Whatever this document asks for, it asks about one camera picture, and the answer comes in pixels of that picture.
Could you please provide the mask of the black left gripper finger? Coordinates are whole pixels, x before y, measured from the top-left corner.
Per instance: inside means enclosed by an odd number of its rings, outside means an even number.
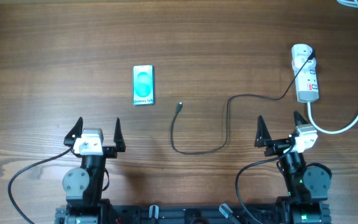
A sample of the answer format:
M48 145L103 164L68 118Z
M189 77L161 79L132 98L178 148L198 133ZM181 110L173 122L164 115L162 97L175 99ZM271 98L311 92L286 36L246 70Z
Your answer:
M64 137L63 144L74 145L76 139L81 136L82 130L83 130L83 118L79 117L74 127L72 127L72 129Z
M121 121L119 118L116 119L113 141L115 143L117 152L125 152L126 151L126 144L124 142L124 137L122 135Z

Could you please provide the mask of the teal screen Galaxy smartphone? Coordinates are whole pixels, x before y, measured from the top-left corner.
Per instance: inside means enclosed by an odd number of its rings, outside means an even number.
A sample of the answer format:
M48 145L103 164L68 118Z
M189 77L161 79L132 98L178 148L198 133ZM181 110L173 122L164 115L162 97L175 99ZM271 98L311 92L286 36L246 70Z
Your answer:
M136 65L132 69L134 106L153 105L155 103L154 67L152 65Z

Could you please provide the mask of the white power strip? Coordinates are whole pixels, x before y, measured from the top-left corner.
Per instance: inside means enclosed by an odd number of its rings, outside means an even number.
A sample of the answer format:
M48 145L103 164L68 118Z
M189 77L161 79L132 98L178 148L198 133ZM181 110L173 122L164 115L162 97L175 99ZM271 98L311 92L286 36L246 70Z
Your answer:
M296 97L300 103L311 103L319 99L315 54L315 50L306 44L295 44L291 48Z

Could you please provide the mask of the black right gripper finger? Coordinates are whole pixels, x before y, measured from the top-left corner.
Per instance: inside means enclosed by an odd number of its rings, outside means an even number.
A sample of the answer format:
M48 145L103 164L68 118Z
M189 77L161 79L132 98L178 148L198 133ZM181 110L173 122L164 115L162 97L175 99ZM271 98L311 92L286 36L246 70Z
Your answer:
M263 116L258 116L257 119L257 132L255 137L255 147L266 147L272 145L272 138L267 129Z
M293 112L295 126L300 126L304 124L308 124L307 120L302 117L302 115L298 111Z

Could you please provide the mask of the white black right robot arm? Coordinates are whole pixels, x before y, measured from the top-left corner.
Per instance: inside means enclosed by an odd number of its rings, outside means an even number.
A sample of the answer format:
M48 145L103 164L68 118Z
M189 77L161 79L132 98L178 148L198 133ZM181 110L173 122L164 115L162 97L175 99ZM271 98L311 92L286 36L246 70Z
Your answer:
M293 113L295 129L287 137L273 140L262 116L257 120L255 147L264 147L265 156L277 156L288 195L278 197L276 210L279 223L331 223L328 190L331 170L317 162L307 164L303 153L318 138L316 128L299 112Z

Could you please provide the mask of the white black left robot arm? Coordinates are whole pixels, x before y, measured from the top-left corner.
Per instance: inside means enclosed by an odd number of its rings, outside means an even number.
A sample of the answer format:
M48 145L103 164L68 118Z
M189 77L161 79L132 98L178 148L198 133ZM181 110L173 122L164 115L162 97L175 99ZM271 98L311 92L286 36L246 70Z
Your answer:
M84 128L83 118L78 118L74 127L64 138L64 145L81 159L79 168L69 170L63 180L66 192L66 209L57 211L55 223L120 223L121 218L110 200L102 199L104 176L108 175L106 160L115 159L118 152L126 151L121 131L121 122L116 120L113 146L103 145L103 130Z

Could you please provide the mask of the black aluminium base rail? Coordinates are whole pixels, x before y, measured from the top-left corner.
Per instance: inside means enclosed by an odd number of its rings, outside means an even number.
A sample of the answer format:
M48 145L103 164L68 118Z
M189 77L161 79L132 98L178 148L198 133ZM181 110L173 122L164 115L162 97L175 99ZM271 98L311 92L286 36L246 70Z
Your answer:
M242 207L226 204L200 207L159 207L151 205L114 206L102 218L96 210L89 212L56 209L55 223L322 223L332 222L329 205L282 207L275 204L251 204L249 217Z

